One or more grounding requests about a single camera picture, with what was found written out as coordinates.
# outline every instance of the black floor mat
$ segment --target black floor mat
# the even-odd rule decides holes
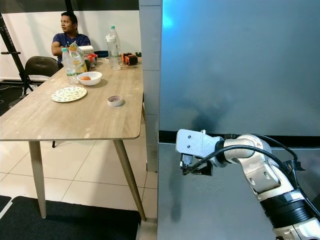
[[[5,240],[135,240],[137,211],[46,201],[42,219],[38,201],[19,196],[0,219]]]
[[[0,195],[0,212],[4,209],[7,203],[10,201],[11,197]]]
[[[19,99],[23,93],[22,87],[0,85],[0,116],[9,110],[9,104]]]

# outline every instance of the wooden table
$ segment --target wooden table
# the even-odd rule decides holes
[[[56,90],[71,86],[62,68],[35,91],[0,117],[0,141],[29,141],[31,164],[41,217],[46,217],[46,199],[40,141],[113,140],[133,199],[146,220],[136,180],[123,139],[140,135],[143,79],[142,63],[112,70],[109,60],[100,58],[93,71],[102,73],[101,82],[84,86],[85,97],[58,103],[51,100]],[[107,98],[120,95],[124,104],[108,105]]]

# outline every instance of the egg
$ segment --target egg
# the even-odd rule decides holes
[[[91,80],[91,78],[89,76],[82,76],[80,79],[81,80]]]

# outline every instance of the table top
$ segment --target table top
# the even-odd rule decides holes
[[[142,62],[112,70],[109,60],[98,59],[91,71],[102,73],[94,86],[69,84],[65,68],[26,96],[0,117],[1,141],[117,140],[140,135],[143,77]],[[87,94],[60,103],[51,95],[65,87],[84,87]],[[120,95],[124,104],[108,105],[108,97]]]

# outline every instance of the tiled floor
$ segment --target tiled floor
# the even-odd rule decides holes
[[[112,141],[41,142],[47,200],[137,210]],[[139,240],[157,239],[158,175],[146,172],[146,133],[125,140],[142,205],[148,218],[138,231]],[[0,193],[36,198],[27,142],[0,142]]]

